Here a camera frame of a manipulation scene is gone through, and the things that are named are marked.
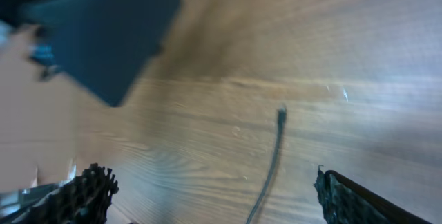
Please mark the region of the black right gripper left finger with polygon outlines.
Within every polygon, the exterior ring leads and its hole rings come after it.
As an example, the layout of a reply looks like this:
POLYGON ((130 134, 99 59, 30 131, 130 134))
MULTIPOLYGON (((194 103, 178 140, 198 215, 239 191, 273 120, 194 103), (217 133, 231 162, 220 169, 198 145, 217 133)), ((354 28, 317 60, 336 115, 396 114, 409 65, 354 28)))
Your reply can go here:
POLYGON ((80 176, 49 193, 20 216, 22 224, 105 224, 119 191, 110 168, 91 164, 80 176))

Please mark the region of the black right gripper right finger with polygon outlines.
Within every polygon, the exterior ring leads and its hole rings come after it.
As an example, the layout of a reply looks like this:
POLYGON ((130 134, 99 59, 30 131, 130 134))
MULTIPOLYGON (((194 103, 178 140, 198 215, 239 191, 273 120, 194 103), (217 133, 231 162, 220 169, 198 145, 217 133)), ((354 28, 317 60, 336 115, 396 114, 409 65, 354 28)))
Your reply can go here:
POLYGON ((328 224, 429 224, 334 170, 322 171, 314 188, 328 224))

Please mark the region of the dark blue smartphone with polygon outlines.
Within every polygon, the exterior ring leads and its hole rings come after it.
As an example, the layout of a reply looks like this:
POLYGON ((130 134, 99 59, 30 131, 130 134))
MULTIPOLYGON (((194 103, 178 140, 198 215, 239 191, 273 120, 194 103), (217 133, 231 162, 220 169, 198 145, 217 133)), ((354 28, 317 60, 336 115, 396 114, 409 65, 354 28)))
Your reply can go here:
POLYGON ((54 65, 119 107, 179 8, 180 0, 36 0, 22 14, 45 29, 54 65))

